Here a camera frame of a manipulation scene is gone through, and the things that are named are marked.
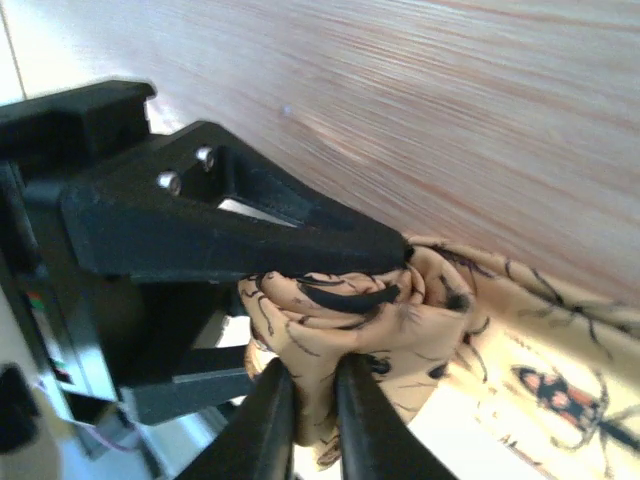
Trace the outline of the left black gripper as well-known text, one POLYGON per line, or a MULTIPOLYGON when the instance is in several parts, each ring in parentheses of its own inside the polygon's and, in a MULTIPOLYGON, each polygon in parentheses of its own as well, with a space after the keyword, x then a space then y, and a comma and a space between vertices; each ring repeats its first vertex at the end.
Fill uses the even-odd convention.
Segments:
POLYGON ((192 352, 225 293, 190 282, 382 274, 408 257, 398 231, 218 124, 152 134, 154 94, 110 80, 1 110, 1 282, 54 412, 80 428, 249 391, 241 349, 192 352))

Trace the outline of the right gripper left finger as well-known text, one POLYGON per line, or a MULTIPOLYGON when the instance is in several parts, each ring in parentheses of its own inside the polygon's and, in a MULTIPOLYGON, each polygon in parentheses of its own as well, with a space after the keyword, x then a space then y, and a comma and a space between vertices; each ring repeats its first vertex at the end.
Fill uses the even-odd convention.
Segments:
POLYGON ((276 358, 259 375, 231 422, 179 475, 182 480, 294 477, 294 384, 276 358))

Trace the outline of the yellow leopard print tie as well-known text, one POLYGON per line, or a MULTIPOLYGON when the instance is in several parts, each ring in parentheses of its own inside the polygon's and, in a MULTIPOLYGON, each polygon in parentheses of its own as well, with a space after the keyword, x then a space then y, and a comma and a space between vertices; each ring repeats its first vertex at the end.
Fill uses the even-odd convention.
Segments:
POLYGON ((306 468, 342 455, 339 360, 362 355, 404 422, 452 400, 554 479, 639 475, 639 312, 505 256, 430 237, 379 275, 277 271, 238 284, 256 377, 274 358, 297 389, 306 468))

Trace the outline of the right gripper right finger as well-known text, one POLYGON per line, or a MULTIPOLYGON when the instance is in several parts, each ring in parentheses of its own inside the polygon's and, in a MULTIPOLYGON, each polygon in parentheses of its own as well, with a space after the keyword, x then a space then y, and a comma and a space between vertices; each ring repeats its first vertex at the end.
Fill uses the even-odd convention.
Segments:
POLYGON ((349 354, 340 360, 335 394, 344 479, 455 477, 403 423, 363 355, 349 354))

